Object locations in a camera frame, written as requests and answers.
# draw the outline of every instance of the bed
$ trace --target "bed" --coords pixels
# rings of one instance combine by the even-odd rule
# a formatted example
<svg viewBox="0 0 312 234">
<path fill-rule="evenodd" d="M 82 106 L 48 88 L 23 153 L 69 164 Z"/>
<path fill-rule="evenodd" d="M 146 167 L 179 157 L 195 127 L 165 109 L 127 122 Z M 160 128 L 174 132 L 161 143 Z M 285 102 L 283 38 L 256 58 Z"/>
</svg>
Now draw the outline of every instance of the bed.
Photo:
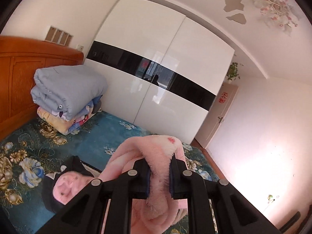
<svg viewBox="0 0 312 234">
<path fill-rule="evenodd" d="M 81 64 L 83 54 L 55 44 L 15 37 L 0 37 L 0 205 L 20 234 L 33 234 L 53 213 L 46 210 L 41 192 L 41 179 L 21 182 L 25 169 L 42 177 L 60 171 L 70 156 L 99 170 L 105 168 L 110 156 L 127 138 L 146 136 L 151 132 L 106 112 L 98 112 L 79 131 L 64 136 L 36 117 L 30 89 L 37 68 L 53 65 Z M 203 178 L 219 178 L 202 152 L 183 144 L 187 164 Z M 188 233 L 188 218 L 184 217 L 166 234 Z"/>
</svg>

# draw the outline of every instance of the wardrobe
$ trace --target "wardrobe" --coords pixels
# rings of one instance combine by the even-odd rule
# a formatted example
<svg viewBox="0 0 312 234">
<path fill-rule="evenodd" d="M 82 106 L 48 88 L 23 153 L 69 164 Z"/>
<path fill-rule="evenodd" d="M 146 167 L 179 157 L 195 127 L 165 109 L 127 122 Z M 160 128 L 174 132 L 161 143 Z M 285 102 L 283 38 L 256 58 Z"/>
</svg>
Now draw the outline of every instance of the wardrobe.
<svg viewBox="0 0 312 234">
<path fill-rule="evenodd" d="M 218 36 L 175 10 L 148 0 L 120 0 L 84 64 L 107 79 L 104 111 L 190 144 L 233 54 Z"/>
</svg>

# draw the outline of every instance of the hanging plant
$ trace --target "hanging plant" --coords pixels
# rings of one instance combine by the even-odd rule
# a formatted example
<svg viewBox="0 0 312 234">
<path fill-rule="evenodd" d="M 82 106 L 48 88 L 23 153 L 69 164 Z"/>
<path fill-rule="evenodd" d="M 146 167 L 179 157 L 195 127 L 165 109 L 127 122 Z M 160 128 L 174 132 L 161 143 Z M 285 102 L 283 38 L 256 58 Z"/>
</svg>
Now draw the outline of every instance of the hanging plant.
<svg viewBox="0 0 312 234">
<path fill-rule="evenodd" d="M 236 77 L 238 79 L 241 79 L 238 73 L 238 63 L 237 62 L 232 62 L 232 64 L 229 67 L 229 70 L 227 71 L 227 79 L 228 80 L 236 80 Z"/>
</svg>

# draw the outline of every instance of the door handle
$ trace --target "door handle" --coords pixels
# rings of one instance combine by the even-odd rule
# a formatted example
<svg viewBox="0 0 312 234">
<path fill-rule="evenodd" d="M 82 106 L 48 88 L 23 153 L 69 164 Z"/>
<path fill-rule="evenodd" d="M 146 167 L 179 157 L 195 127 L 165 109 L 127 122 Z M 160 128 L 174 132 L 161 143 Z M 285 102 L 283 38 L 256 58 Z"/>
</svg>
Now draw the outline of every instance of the door handle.
<svg viewBox="0 0 312 234">
<path fill-rule="evenodd" d="M 223 122 L 223 117 L 218 117 L 218 120 L 219 120 L 219 124 L 221 123 L 221 122 Z"/>
</svg>

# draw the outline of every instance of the floral bedspread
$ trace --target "floral bedspread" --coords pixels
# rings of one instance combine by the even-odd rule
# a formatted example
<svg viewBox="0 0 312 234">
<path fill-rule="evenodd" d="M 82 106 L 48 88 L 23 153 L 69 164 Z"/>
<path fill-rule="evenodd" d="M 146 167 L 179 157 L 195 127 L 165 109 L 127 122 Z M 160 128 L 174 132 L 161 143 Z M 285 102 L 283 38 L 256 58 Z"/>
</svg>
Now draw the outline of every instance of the floral bedspread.
<svg viewBox="0 0 312 234">
<path fill-rule="evenodd" d="M 0 142 L 0 205 L 18 233 L 34 234 L 54 215 L 41 198 L 45 174 L 59 171 L 61 163 L 72 155 L 103 170 L 125 139 L 151 134 L 106 112 L 97 113 L 67 136 L 34 119 Z M 204 179 L 218 180 L 199 149 L 187 144 L 183 147 L 191 170 Z M 165 233 L 188 233 L 187 216 Z"/>
</svg>

